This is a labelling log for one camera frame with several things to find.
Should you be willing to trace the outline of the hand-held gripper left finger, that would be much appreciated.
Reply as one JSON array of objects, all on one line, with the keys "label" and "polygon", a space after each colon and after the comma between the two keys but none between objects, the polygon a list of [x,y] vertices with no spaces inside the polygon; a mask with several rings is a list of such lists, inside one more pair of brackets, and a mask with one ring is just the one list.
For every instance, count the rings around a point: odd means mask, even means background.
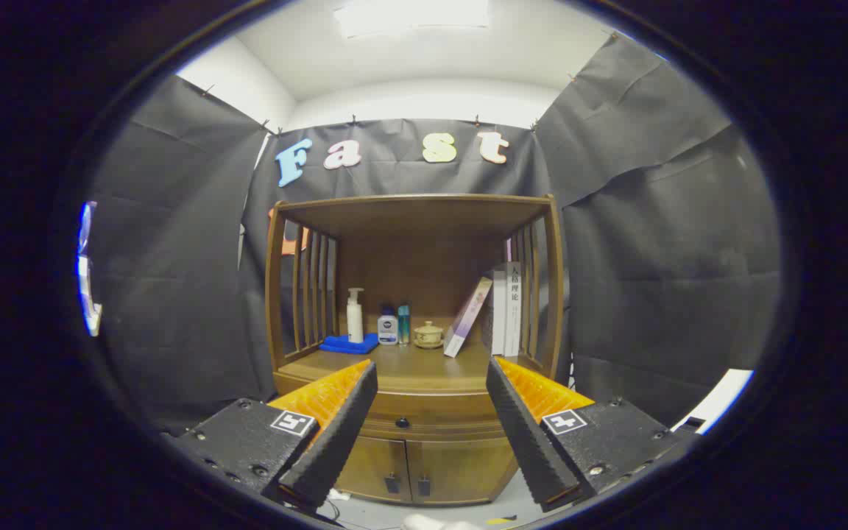
[{"label": "hand-held gripper left finger", "polygon": [[317,509],[339,480],[377,392],[377,369],[366,359],[270,402],[240,398],[174,445],[272,502]]}]

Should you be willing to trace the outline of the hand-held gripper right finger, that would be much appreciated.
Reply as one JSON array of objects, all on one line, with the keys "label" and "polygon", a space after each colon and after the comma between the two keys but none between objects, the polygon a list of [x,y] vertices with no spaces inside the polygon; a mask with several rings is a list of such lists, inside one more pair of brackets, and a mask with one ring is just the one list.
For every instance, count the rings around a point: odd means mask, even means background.
[{"label": "hand-held gripper right finger", "polygon": [[696,430],[667,428],[629,400],[589,399],[501,356],[486,389],[533,501],[548,512],[674,463]]}]

